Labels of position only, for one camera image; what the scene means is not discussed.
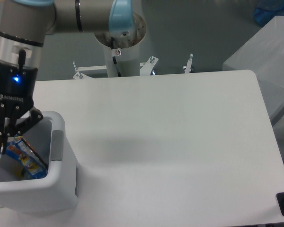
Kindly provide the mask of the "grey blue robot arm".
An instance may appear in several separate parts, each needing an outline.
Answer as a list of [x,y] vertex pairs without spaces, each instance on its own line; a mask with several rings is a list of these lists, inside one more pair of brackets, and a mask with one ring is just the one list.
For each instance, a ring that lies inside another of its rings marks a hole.
[[43,119],[33,92],[47,34],[136,37],[130,0],[6,0],[0,21],[0,158],[7,143]]

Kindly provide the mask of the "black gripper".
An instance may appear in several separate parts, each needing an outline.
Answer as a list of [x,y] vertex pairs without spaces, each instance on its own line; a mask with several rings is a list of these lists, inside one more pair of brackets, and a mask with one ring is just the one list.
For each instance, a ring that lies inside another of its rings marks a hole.
[[[44,118],[41,111],[33,107],[37,73],[37,68],[0,61],[0,159],[6,153],[8,137],[23,135]],[[17,123],[27,111],[29,116]],[[8,137],[5,133],[6,118],[9,118]]]

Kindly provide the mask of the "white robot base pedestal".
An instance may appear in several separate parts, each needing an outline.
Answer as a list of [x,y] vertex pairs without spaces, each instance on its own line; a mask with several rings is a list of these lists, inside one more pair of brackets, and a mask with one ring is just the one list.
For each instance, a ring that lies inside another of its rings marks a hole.
[[121,60],[139,59],[140,44],[146,35],[146,23],[137,13],[133,13],[133,31],[123,32],[117,37],[112,37],[109,32],[95,33],[97,41],[104,50],[105,63],[109,58],[117,57]]

